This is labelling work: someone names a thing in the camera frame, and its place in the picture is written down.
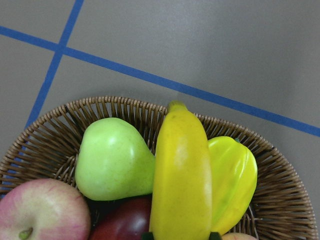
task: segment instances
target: gray floor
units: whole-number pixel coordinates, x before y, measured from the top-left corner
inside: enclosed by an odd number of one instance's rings
[[[318,219],[319,12],[300,0],[0,1],[0,154],[75,99],[180,99],[274,144]]]

